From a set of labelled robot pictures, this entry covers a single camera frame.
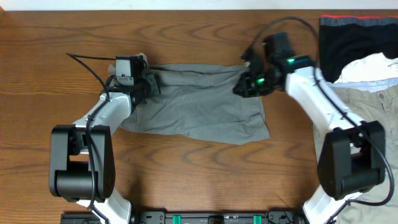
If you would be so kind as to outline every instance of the black garment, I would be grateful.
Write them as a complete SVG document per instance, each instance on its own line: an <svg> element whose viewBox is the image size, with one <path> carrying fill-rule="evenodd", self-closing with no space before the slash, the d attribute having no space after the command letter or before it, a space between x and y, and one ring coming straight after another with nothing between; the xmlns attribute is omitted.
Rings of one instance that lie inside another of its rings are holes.
<svg viewBox="0 0 398 224"><path fill-rule="evenodd" d="M398 57L398 18L323 16L320 22L320 68L329 82L354 60L380 52Z"/></svg>

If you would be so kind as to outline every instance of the red trim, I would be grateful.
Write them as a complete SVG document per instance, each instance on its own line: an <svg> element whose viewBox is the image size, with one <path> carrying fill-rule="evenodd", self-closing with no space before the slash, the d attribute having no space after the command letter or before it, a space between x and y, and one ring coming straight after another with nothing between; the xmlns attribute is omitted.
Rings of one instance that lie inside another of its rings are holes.
<svg viewBox="0 0 398 224"><path fill-rule="evenodd" d="M386 18L384 16L332 16L332 15L321 15L321 17L329 17L329 18L347 18L347 17L353 17L353 18L357 18L357 19L382 19L382 18Z"/></svg>

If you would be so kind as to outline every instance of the robotic arm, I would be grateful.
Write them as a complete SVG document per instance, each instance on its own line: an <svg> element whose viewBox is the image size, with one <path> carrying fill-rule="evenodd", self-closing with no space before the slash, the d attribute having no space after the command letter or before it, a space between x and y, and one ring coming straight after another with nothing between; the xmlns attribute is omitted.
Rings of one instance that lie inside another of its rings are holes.
<svg viewBox="0 0 398 224"><path fill-rule="evenodd" d="M356 198L384 181L385 165L375 155L368 142L360 138L353 125L341 118L339 111L327 100L316 84L348 116L378 143L384 154L384 130L377 122L365 123L338 99L322 78L319 69L313 74L313 62L308 56L296 56L285 33L264 39L266 59L272 68L264 71L264 62L251 52L245 56L250 68L241 75L233 92L243 97L267 95L276 89L286 91L305 110L321 135L325 137L318 163L321 186L312 198L297 211L268 211L266 213L135 213L132 205L114 188L115 168L111 135L136 105L145 98L159 94L159 79L148 72L145 55L116 57L116 76L109 84L109 102L100 108L90 125L95 170L90 162L71 161L70 156L87 153L86 123L90 115L103 103L106 94L82 119L71 125L57 125L51 137L50 191L87 207L91 201L95 173L97 188L92 215L65 214L61 223L109 224L266 224L272 223L330 223L345 200ZM361 148L351 155L350 145Z"/></svg>

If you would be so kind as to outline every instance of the table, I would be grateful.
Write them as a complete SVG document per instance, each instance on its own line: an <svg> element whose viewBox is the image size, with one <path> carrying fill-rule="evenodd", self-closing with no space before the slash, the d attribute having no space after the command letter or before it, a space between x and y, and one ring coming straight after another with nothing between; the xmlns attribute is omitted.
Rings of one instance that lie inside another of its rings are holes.
<svg viewBox="0 0 398 224"><path fill-rule="evenodd" d="M100 84L65 52L114 57L144 52L150 64L240 64L271 20L321 14L393 15L397 11L69 11L0 15L0 223L59 223L84 211L48 188L50 132L81 118ZM297 22L283 22L298 54L316 44ZM107 76L109 62L87 61ZM271 139L243 146L183 136L113 136L116 187L138 208L260 211L298 207L318 186L312 123L285 93L263 98Z"/></svg>

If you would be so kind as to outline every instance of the white garment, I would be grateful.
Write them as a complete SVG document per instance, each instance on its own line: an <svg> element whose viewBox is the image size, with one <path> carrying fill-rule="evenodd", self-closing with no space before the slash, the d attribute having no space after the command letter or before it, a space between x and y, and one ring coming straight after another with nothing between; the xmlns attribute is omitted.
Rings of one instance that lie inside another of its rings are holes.
<svg viewBox="0 0 398 224"><path fill-rule="evenodd" d="M398 58L388 59L378 53L346 65L339 79L330 86L376 92L397 84Z"/></svg>

